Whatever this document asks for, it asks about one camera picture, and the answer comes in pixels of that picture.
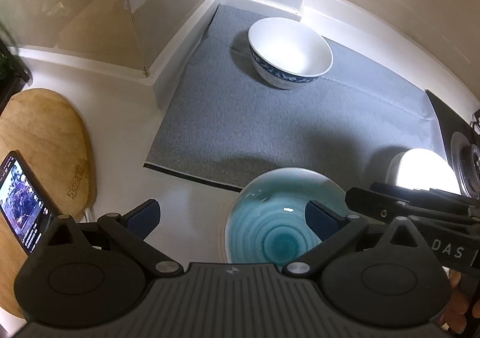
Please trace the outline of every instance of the finger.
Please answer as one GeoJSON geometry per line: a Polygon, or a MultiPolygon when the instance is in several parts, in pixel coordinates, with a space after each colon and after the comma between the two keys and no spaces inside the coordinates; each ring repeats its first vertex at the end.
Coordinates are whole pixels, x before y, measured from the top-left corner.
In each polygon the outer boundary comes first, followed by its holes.
{"type": "Polygon", "coordinates": [[[462,278],[462,274],[460,272],[450,269],[448,272],[448,279],[450,280],[450,285],[452,288],[455,288],[458,285],[460,278],[462,278]]]}
{"type": "Polygon", "coordinates": [[[474,318],[480,318],[480,300],[475,303],[472,308],[472,315],[474,318]]]}
{"type": "Polygon", "coordinates": [[[457,313],[463,315],[469,309],[469,299],[459,290],[452,290],[452,297],[448,302],[445,313],[457,313]]]}
{"type": "Polygon", "coordinates": [[[459,315],[457,313],[446,313],[445,322],[448,324],[448,327],[452,329],[453,332],[457,334],[462,334],[467,326],[467,319],[464,315],[459,315]]]}

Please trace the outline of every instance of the image on phone screen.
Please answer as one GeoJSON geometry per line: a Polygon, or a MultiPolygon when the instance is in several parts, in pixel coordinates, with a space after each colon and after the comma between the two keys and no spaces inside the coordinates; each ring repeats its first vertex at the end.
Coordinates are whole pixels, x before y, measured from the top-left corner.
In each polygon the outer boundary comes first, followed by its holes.
{"type": "Polygon", "coordinates": [[[0,207],[11,230],[29,254],[55,217],[12,156],[6,159],[0,175],[0,207]]]}

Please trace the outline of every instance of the teal plate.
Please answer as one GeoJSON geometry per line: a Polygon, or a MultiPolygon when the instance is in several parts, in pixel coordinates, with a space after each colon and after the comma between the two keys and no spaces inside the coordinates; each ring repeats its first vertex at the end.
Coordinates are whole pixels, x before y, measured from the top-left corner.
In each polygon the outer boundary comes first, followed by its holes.
{"type": "Polygon", "coordinates": [[[282,266],[320,244],[305,223],[310,200],[342,216],[350,213],[342,188],[314,171],[282,168],[255,178],[242,190],[227,219],[227,261],[282,266]]]}

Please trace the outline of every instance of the engraved logo on cutting board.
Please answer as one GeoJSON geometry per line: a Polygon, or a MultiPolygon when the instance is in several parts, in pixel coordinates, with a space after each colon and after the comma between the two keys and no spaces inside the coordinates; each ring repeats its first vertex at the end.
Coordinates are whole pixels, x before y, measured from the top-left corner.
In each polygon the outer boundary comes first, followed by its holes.
{"type": "Polygon", "coordinates": [[[83,167],[81,167],[79,164],[75,165],[75,174],[70,181],[69,189],[67,192],[67,196],[71,197],[72,200],[75,200],[75,198],[77,197],[77,190],[83,177],[83,171],[85,171],[83,167]]]}

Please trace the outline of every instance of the drying mat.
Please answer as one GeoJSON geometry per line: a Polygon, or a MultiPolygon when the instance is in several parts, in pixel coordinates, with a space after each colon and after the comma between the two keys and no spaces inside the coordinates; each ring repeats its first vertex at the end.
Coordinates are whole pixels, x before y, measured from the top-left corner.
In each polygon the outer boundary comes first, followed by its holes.
{"type": "Polygon", "coordinates": [[[297,90],[263,82],[247,37],[261,18],[218,7],[146,167],[232,190],[275,168],[304,167],[347,190],[384,181],[399,152],[427,148],[446,157],[425,92],[334,41],[327,40],[333,66],[315,82],[297,90]]]}

